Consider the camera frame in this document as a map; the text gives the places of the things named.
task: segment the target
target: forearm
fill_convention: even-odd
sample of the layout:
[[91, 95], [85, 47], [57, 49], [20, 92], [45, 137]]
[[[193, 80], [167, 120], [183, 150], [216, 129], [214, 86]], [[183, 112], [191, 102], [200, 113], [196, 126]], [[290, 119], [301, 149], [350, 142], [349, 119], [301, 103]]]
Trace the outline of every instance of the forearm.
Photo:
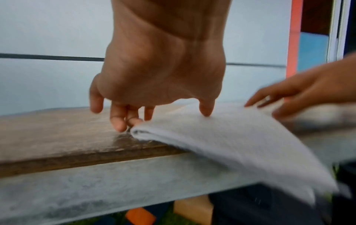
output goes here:
[[131, 13], [172, 35], [207, 40], [224, 34], [231, 0], [112, 0], [114, 26]]

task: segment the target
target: human hand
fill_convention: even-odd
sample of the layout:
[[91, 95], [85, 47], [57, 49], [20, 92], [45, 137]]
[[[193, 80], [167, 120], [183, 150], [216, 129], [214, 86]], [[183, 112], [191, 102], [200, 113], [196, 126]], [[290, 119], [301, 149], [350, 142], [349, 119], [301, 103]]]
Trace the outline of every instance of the human hand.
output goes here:
[[204, 116], [212, 113], [225, 72], [222, 45], [230, 0], [193, 1], [202, 5], [112, 0], [113, 38], [89, 96], [94, 113], [102, 111], [105, 98], [112, 101], [110, 121], [117, 131], [142, 122], [139, 108], [145, 107], [144, 119], [150, 120], [155, 106], [178, 99], [196, 98]]
[[268, 98], [258, 105], [264, 107], [284, 97], [291, 99], [272, 113], [275, 118], [290, 116], [314, 105], [356, 102], [356, 54], [264, 87], [245, 106]]

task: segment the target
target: dark stripe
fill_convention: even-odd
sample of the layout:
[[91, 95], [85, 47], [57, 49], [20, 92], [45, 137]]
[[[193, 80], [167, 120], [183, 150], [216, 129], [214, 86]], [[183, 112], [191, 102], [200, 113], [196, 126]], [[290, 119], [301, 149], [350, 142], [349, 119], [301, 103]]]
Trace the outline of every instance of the dark stripe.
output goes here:
[[[0, 53], [0, 59], [43, 59], [43, 60], [66, 60], [66, 61], [95, 61], [103, 62], [104, 58], [93, 57], [76, 57], [76, 56], [44, 56], [44, 55], [30, 55], [30, 54], [8, 54]], [[285, 65], [272, 64], [255, 64], [255, 63], [226, 63], [229, 66], [259, 66], [259, 67], [274, 67], [285, 68]]]

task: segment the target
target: folded cloth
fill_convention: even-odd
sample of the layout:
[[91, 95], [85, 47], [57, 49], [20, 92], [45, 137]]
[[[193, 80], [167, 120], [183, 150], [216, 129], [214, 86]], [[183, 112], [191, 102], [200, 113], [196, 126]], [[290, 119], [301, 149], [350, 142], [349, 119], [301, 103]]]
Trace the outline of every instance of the folded cloth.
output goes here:
[[139, 140], [156, 140], [195, 152], [314, 204], [314, 193], [337, 192], [316, 156], [270, 114], [220, 103], [210, 117], [188, 105], [131, 129]]

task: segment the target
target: tan box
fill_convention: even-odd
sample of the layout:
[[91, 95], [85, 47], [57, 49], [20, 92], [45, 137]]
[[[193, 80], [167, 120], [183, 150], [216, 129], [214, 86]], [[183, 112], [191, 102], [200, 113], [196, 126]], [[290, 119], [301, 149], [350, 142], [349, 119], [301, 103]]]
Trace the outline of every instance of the tan box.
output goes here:
[[176, 200], [173, 212], [202, 225], [211, 225], [214, 206], [207, 195]]

